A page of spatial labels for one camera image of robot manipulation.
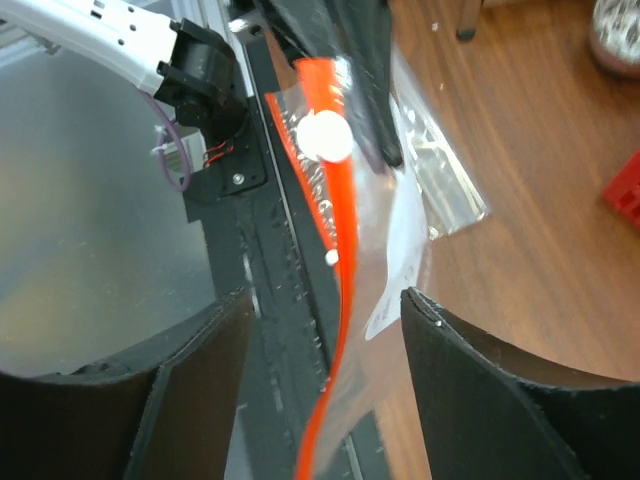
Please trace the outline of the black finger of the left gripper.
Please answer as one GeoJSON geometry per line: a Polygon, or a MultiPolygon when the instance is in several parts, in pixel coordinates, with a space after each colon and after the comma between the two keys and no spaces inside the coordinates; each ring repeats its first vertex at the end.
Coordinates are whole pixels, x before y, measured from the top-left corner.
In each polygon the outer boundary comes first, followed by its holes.
{"type": "Polygon", "coordinates": [[[301,59],[351,61],[362,89],[382,159],[403,164],[393,121],[391,93],[392,12],[377,0],[259,0],[255,3],[290,65],[301,59]]]}

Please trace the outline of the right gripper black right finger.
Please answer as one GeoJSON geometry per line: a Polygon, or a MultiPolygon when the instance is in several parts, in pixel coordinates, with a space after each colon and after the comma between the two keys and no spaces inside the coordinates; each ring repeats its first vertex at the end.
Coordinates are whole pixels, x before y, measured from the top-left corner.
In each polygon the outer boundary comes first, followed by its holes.
{"type": "Polygon", "coordinates": [[[401,324],[433,478],[638,478],[638,383],[541,358],[414,288],[401,324]]]}

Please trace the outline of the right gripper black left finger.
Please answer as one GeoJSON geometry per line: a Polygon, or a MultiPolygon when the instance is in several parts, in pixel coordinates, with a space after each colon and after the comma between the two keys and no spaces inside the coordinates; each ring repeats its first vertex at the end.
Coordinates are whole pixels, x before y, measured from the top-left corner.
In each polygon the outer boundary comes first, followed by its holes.
{"type": "Polygon", "coordinates": [[[5,479],[220,479],[253,308],[244,290],[69,373],[1,377],[5,479]]]}

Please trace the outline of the zip bag red zipper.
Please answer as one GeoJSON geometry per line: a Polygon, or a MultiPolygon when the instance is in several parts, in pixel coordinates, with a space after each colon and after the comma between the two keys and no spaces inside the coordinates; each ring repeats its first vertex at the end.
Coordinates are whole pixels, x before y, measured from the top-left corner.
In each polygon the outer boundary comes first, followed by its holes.
{"type": "Polygon", "coordinates": [[[356,423],[409,375],[404,290],[425,289],[433,240],[489,212],[399,50],[391,55],[392,123],[403,164],[382,159],[349,60],[305,59],[297,83],[266,97],[339,291],[328,378],[303,434],[299,479],[327,473],[356,423]]]}

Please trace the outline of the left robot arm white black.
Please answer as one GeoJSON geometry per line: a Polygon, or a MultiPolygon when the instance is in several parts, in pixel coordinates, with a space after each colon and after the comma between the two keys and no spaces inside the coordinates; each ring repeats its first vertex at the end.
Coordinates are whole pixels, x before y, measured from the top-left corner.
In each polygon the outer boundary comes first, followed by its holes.
{"type": "MultiPolygon", "coordinates": [[[[392,118],[392,15],[386,1],[258,1],[288,62],[348,55],[383,160],[402,164],[392,118]]],[[[157,95],[161,65],[174,65],[183,21],[126,1],[4,1],[2,20],[103,65],[157,95]]]]}

